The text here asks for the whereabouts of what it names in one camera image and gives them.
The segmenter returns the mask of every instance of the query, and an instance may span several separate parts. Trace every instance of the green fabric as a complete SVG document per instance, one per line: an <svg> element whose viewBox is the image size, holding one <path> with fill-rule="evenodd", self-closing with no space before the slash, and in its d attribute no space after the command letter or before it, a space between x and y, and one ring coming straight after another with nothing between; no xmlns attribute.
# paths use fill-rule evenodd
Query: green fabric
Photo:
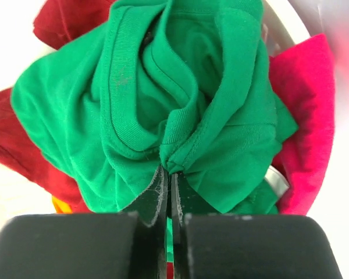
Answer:
<svg viewBox="0 0 349 279"><path fill-rule="evenodd" d="M95 212L125 208L159 164L221 213L276 212L263 177L297 126L269 83L262 14L257 0L119 0L33 63L12 106Z"/></svg>
<svg viewBox="0 0 349 279"><path fill-rule="evenodd" d="M167 218L167 262L173 263L173 259L172 219Z"/></svg>

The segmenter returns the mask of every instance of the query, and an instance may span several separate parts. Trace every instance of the cloth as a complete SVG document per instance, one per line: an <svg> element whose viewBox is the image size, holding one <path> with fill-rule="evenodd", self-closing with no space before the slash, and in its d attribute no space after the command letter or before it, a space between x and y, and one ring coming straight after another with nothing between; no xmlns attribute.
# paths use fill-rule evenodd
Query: cloth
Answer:
<svg viewBox="0 0 349 279"><path fill-rule="evenodd" d="M11 89L0 92L0 163L68 203L89 212L74 179L54 168L30 141L10 105Z"/></svg>
<svg viewBox="0 0 349 279"><path fill-rule="evenodd" d="M92 211L125 208L162 164L221 213L268 213L277 197L262 180L297 126L269 84L261 20L257 1L118 1L107 23L27 69L12 106Z"/></svg>
<svg viewBox="0 0 349 279"><path fill-rule="evenodd" d="M173 279L173 275L174 275L173 263L168 263L167 264L167 279Z"/></svg>
<svg viewBox="0 0 349 279"><path fill-rule="evenodd" d="M52 203L57 213L59 214L72 213L71 207L67 203L61 201L60 199L57 199L55 196L52 196Z"/></svg>
<svg viewBox="0 0 349 279"><path fill-rule="evenodd" d="M34 33L58 49L106 21L109 5L106 0L47 0L34 22ZM291 190L278 207L281 213L306 214L322 185L333 143L333 61L325 35L310 38L272 58L270 82L302 127L289 140L291 144L283 145L283 150L273 161L274 167L285 174L291 184ZM300 99L316 105L296 106L296 100ZM327 115L325 122L318 121L321 115ZM311 118L316 119L316 124L309 122ZM320 139L324 153L314 147L316 143L311 138ZM313 158L316 162L306 169L305 162Z"/></svg>
<svg viewBox="0 0 349 279"><path fill-rule="evenodd" d="M334 64L325 35L272 58L270 82L300 127L273 162L290 183L278 208L306 215L322 186L334 137Z"/></svg>
<svg viewBox="0 0 349 279"><path fill-rule="evenodd" d="M105 22L116 0L47 0L34 21L34 34L59 49Z"/></svg>
<svg viewBox="0 0 349 279"><path fill-rule="evenodd" d="M107 20L109 5L106 6L105 4L105 0L47 0L34 22L34 33L46 44L58 49L64 43L77 38L79 35L84 34L86 31L90 31L100 23ZM308 54L311 51L315 51L315 54L309 58ZM305 65L307 68L306 70L309 70L310 72L310 74L306 76L304 75L305 68L302 66L296 66L296 64L300 61L300 58L304 59L305 63L302 65ZM334 81L332 72L333 63L324 35L309 39L307 42L304 42L301 45L300 49L295 46L289 51L283 52L283 54L271 59L270 63L270 82L272 83L275 92L290 108L291 112L294 115L298 115L298 117L295 118L297 121L299 121L301 127L305 126L305 121L300 121L300 119L302 119L300 115L306 115L308 116L308 119L311 117L318 119L321 117L322 111L327 111L327 114L330 114L330 117L326 118L326 125L328 129L323 129L323 127L320 125L316 125L312 129L309 129L313 135L316 135L315 137L322 138L321 144L324 150L327 151L330 150L332 146L333 136L331 135L331 130L333 131L334 127L334 121L331 117L331 111L334 107ZM312 80L318 75L321 76L321 86L312 86ZM294 98L287 98L286 95L288 95L288 92L291 92L292 88L296 88L296 90L290 93L290 96L292 95ZM7 110L10 112L12 110L8 98L10 90L5 90L3 93L4 95L0 95L0 114L2 113L1 111ZM301 94L305 94L308 101L317 100L318 105L308 108L307 111L302 110L306 109L304 107L295 106L295 100L300 98ZM2 133L1 131L5 131L5 134L7 135L0 138L0 162L31 180L31 178L34 177L34 174L31 173L41 173L40 169L44 163L37 163L34 165L25 164L27 166L27 170L22 166L21 162L23 161L24 157L22 153L27 152L31 154L34 152L32 150L35 150L36 153L36 150L38 149L30 141L25 141L24 145L21 144L19 139L20 135L24 135L23 129L19 126L15 117L12 117L12 119L13 121L9 121L8 118L0 119L0 134ZM307 131L307 128L300 129L300 133L297 134L303 135L303 131ZM300 147L300 141L304 142L302 139L305 141L308 140L305 137L295 136L291 138L290 141L295 140L296 146ZM6 142L9 140L11 140L9 144L10 148L8 148L6 144ZM314 201L320 186L322 185L329 159L329 153L327 152L327 155L324 156L324 154L318 151L318 148L310 146L309 143L307 146L309 148L306 148L306 150L311 150L312 152L306 151L306 156L300 157L300 151L291 153L290 156L295 158L296 162L301 161L301 164L296 164L296 166L287 166L289 165L290 157L281 156L281 154L287 150L286 144L283 145L283 150L274 159L274 167L279 169L283 174L286 175L286 177L290 177L289 180L291 184L291 190L278 204L281 213L306 214L311 203ZM304 162L307 160L307 158L319 158L318 156L322 158L321 160L317 161L319 164L312 167L310 171L305 171ZM298 177L295 175L295 170L298 170L297 173L301 173L300 181L303 182L298 183L295 181L294 178ZM57 177L58 175L56 172L58 170L54 169L54 171L56 174L55 177ZM69 188L67 183L62 184L61 181L63 180L56 182L56 187L52 187L52 183L47 183L46 180L36 179L36 181L48 192L60 197L64 201L68 201L73 207L74 212L78 212L79 209L82 209L81 212L88 210L80 195L75 195L73 199L70 199L70 197L73 195L69 195L68 193L69 189L72 189L72 187ZM74 182L71 182L70 184L74 187L74 189L77 189L77 185ZM306 185L310 185L309 193L307 193ZM304 204L300 202L302 198L306 200L305 206L300 206Z"/></svg>
<svg viewBox="0 0 349 279"><path fill-rule="evenodd" d="M281 198L290 188L287 179L273 166L269 167L264 179L272 187L278 198Z"/></svg>

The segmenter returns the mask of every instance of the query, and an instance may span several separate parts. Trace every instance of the red fabric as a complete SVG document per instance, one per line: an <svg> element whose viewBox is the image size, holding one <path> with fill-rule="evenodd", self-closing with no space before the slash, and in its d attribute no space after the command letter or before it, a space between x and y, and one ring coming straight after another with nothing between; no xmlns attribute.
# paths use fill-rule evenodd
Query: red fabric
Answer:
<svg viewBox="0 0 349 279"><path fill-rule="evenodd" d="M323 34L271 59L272 87L299 125L273 161L291 185L278 204L280 213L306 215L322 186L334 137L333 75Z"/></svg>
<svg viewBox="0 0 349 279"><path fill-rule="evenodd" d="M56 49L103 23L114 0L48 0L34 33ZM300 126L273 165L291 189L279 202L281 213L306 214L325 175L334 132L333 63L324 35L272 58L270 81ZM0 93L0 163L39 184L73 212L88 211L72 178L52 167L29 140L13 114L10 90Z"/></svg>
<svg viewBox="0 0 349 279"><path fill-rule="evenodd" d="M173 278L173 263L167 263L167 279Z"/></svg>
<svg viewBox="0 0 349 279"><path fill-rule="evenodd" d="M68 203L74 212L89 212L74 179L48 163L28 138L10 105L10 93L0 92L0 163Z"/></svg>
<svg viewBox="0 0 349 279"><path fill-rule="evenodd" d="M116 0L47 0L34 21L34 34L59 49L105 22Z"/></svg>

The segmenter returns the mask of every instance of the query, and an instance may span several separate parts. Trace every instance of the crumpled clothing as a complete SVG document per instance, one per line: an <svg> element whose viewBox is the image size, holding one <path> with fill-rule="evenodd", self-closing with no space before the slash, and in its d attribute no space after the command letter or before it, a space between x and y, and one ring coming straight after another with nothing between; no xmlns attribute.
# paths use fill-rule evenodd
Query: crumpled clothing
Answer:
<svg viewBox="0 0 349 279"><path fill-rule="evenodd" d="M322 186L334 138L334 64L326 36L271 58L270 82L300 127L273 161L290 183L278 208L306 215Z"/></svg>
<svg viewBox="0 0 349 279"><path fill-rule="evenodd" d="M67 38L66 33L71 34L69 37L73 40L80 35L83 35L86 31L92 30L94 27L103 23L108 18L108 10L109 5L105 5L105 0L90 0L90 1L82 1L93 2L94 7L91 9L91 3L84 7L79 0L47 0L44 7L41 9L39 15L37 16L34 22L34 33L40 34L38 37L49 46L54 48L61 47L64 43L69 42L70 39L62 40L62 38ZM98 12L98 20L88 21L85 20L92 16L94 13L94 9L100 10ZM67 15L70 13L77 13L80 16L71 16ZM72 26L73 31L67 31L67 26ZM308 57L311 51L315 51L315 55ZM301 72L297 72L297 67L295 64L297 61L306 61L305 67L312 69L309 70L311 74L303 76L305 70L303 71L303 67L301 67ZM322 81L322 86L306 86L306 81L303 78L314 79L318 74L322 75L325 78L319 78L317 80ZM307 120L310 120L312 117L318 119L321 117L322 111L327 111L329 115L326 117L326 125L320 127L320 125L316 125L312 129L313 134L315 134L316 138L321 138L322 143L321 147L324 150L327 150L325 155L318 148L313 148L310 144L307 144L308 147L306 150L312 152L306 152L307 156L303 156L300 158L300 154L303 152L291 152L290 156L281 156L281 154L287 149L286 144L283 144L283 150L275 157L273 161L273 165L275 168L279 169L282 173L286 175L286 177L290 178L291 190L283 197L282 201L278 203L278 208L281 213L290 213L290 214L306 214L311 204L313 203L320 186L322 185L322 181L325 175L325 170L327 168L327 164L329 161L329 151L332 147L333 142L333 130L334 130L334 120L333 120L333 108L334 108L334 80L333 80L333 62L330 54L329 46L326 42L325 35L321 34L314 38L309 39L301 44L301 51L294 46L286 52L278 55L277 57L271 59L270 61L270 82L273 85L274 91L278 94L278 96L283 100L285 105L287 105L290 111L298 117L295 117L296 121L302 118L300 115L306 115ZM312 106L311 108L306 107L303 110L301 106L296 106L295 100L300 98L302 92L306 92L307 98L311 98L313 100L319 101L317 106ZM9 103L9 95L10 90L6 90L0 92L0 111L12 111L11 105ZM23 128L20 126L16 117L12 118L13 121L9 121L8 119L0 119L0 130L4 130L6 128L5 138L0 139L0 162L14 171L24 175L26 178L31 181L35 180L40 186L45 188L51 194L59 197L63 201L67 201L67 203L73 208L74 212L87 212L88 209L81 198L79 193L79 189L77 188L77 184L74 182L74 179L58 180L59 170L54 169L49 163L47 166L50 166L53 171L52 176L54 177L53 183L49 183L47 179L36 178L35 174L42 175L42 171L47 169L47 167L43 167L44 163L46 163L43 157L39 157L36 163L27 164L27 167L23 167L23 162L25 162L26 154L34 154L40 153L38 148L27 138L27 141L24 143L20 142L21 135L24 135ZM300 127L305 127L305 121L298 121ZM302 128L300 131L308 131L308 128ZM6 146L7 141L11 141L9 144L10 147ZM308 139L305 137L291 137L289 141L295 141L296 146L300 147L300 142L307 142ZM305 161L308 158L315 158L320 156L321 160L318 160L317 165L313 165L311 171L305 171ZM296 162L300 162L301 164L296 164L296 167L284 167L289 164L291 158L296 158ZM301 172L301 181L296 183L294 181L294 174ZM312 181L310 183L311 189L307 191L306 185L309 185L308 181Z"/></svg>
<svg viewBox="0 0 349 279"><path fill-rule="evenodd" d="M256 1L121 0L31 65L12 106L95 212L125 208L162 164L221 213L268 213L277 197L262 180L297 126L271 89L261 21Z"/></svg>

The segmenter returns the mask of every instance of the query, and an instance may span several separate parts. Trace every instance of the pink fabric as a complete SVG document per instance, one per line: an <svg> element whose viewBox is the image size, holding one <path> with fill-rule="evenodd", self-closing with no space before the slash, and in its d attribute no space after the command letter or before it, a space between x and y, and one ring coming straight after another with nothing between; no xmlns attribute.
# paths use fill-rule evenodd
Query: pink fabric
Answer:
<svg viewBox="0 0 349 279"><path fill-rule="evenodd" d="M273 161L291 184L279 201L280 213L307 214L322 186L334 137L333 73L323 34L271 59L272 87L299 125Z"/></svg>

